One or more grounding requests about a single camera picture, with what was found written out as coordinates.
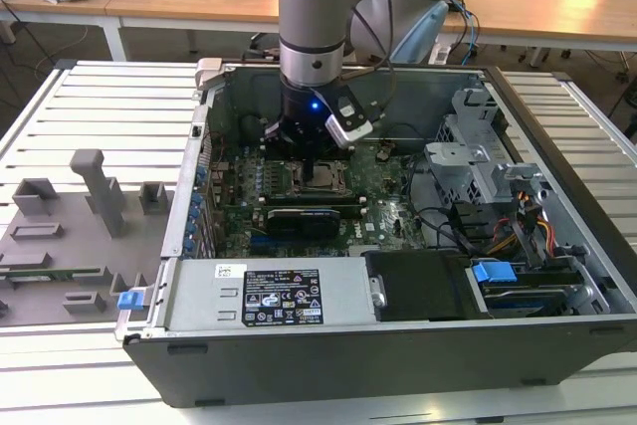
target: side panel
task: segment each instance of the side panel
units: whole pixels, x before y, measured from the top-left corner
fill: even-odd
[[[139,340],[124,350],[173,407],[557,384],[637,336],[637,321]]]

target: yellow wire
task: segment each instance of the yellow wire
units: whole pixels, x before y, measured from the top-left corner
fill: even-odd
[[[537,224],[540,225],[546,231],[546,251],[550,252],[550,229],[548,224],[543,221],[537,221]]]
[[[494,246],[489,251],[487,251],[487,254],[497,253],[498,251],[505,249],[507,246],[515,242],[517,239],[518,237],[515,234],[512,234],[511,236],[509,236],[509,238],[505,239],[502,243]]]

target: warning label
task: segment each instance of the warning label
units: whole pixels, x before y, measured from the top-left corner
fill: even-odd
[[[241,321],[258,325],[322,323],[319,270],[246,271]]]

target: aluminum profile table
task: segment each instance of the aluminum profile table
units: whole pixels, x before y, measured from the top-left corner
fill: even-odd
[[[68,167],[78,147],[101,148],[106,174],[116,174],[122,189],[134,190],[143,180],[174,187],[196,105],[194,69],[78,62],[53,71],[0,141],[1,232],[15,212],[11,195],[23,177],[49,176],[59,191],[84,190]],[[572,82],[551,74],[508,78],[637,247],[634,146]],[[45,337],[0,328],[0,423],[397,425],[488,417],[518,424],[637,422],[637,354],[628,352],[604,357],[555,387],[177,410],[161,402],[115,341],[113,327],[50,326]],[[308,384],[311,379],[304,378]]]

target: red wire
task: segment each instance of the red wire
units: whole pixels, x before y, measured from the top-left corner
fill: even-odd
[[[496,226],[494,226],[494,242],[496,242],[496,239],[498,238],[498,229],[500,229],[500,227],[509,222],[509,218],[502,218],[500,221],[498,221],[496,223]]]

